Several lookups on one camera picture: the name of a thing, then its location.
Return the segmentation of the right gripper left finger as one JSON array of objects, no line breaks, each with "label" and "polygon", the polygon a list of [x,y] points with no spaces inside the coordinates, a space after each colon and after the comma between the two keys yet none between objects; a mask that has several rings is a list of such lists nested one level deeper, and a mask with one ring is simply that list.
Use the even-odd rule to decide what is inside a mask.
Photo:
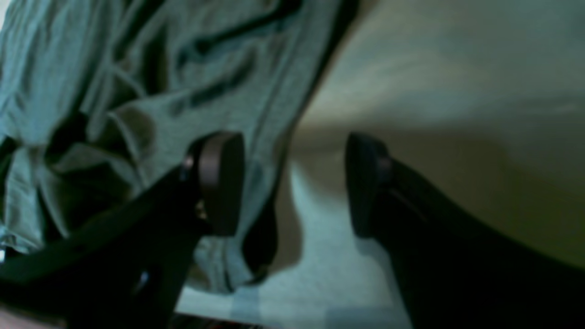
[{"label": "right gripper left finger", "polygon": [[67,329],[165,329],[197,243],[238,227],[241,133],[213,133],[136,200],[1,266],[1,304]]}]

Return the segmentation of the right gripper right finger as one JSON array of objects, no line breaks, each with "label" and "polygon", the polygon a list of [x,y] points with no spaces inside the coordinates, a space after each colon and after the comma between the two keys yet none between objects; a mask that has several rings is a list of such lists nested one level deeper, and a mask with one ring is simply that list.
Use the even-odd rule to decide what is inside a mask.
[{"label": "right gripper right finger", "polygon": [[582,329],[584,271],[491,229],[365,133],[346,142],[359,238],[391,260],[416,329]]}]

